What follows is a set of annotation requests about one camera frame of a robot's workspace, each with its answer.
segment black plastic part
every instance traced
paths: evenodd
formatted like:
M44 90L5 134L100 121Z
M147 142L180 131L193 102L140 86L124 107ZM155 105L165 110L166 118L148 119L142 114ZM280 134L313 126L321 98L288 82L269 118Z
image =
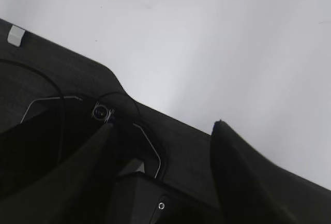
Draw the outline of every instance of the black plastic part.
M214 208L140 172L120 178L109 199L106 224L222 223Z
M214 125L210 158L227 223L330 223L331 191L276 166L225 122Z

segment round screw head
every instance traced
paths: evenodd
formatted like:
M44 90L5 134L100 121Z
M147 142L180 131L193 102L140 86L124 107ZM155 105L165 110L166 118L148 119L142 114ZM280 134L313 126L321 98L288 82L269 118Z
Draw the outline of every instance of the round screw head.
M165 206L165 204L164 204L163 202L160 202L160 203L159 203L159 209L160 209L160 210L163 210L165 207L166 207L166 206Z

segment black cable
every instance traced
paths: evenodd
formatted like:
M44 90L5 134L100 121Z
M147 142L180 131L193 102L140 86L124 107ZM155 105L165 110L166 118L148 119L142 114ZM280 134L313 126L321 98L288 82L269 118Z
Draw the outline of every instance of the black cable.
M33 72L34 74L37 74L39 76L41 76L42 78L44 78L46 81L48 81L58 92L58 95L60 97L61 100L61 124L60 124L60 139L59 139L59 148L58 148L58 152L57 152L57 161L56 163L58 164L61 160L61 156L62 156L62 146L63 146L63 136L64 136L64 126L65 126L65 107L64 107L64 96L63 93L60 89L60 87L58 87L49 77L47 77L44 73L40 72L39 70L30 67L28 65L25 64L21 64L19 62L15 62L15 61L11 61L11 60L7 60L7 59L1 59L0 58L0 63L3 64L8 64L8 65L14 65L23 69L26 69L30 72Z
M135 105L136 109L137 109L137 112L138 112L139 117L141 117L141 112L140 112L140 109L138 107L137 102L131 96L129 96L127 93L123 93L123 92L119 92L119 91L108 92L108 93L105 93L105 94L99 96L97 98L97 101L100 101L100 99L103 98L103 97L105 97L105 96L116 95L116 94L117 95L126 96L126 97L130 98L132 100L133 104Z

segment white background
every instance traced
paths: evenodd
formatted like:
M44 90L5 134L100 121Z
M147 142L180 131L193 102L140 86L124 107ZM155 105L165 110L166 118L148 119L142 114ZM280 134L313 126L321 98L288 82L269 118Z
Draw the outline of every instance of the white background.
M193 127L221 118L331 189L331 0L0 0L0 18L103 63Z

